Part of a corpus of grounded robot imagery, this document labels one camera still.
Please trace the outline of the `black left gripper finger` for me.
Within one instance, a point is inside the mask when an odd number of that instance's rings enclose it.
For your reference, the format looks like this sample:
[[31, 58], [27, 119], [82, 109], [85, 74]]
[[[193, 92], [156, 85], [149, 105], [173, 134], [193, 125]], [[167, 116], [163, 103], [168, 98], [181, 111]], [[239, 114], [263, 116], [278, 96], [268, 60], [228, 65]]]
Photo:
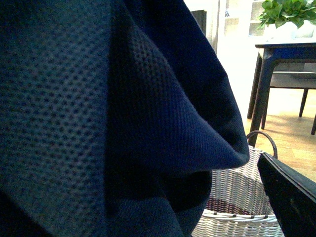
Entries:
[[316, 183], [275, 157], [257, 163], [270, 205], [286, 237], [316, 235]]

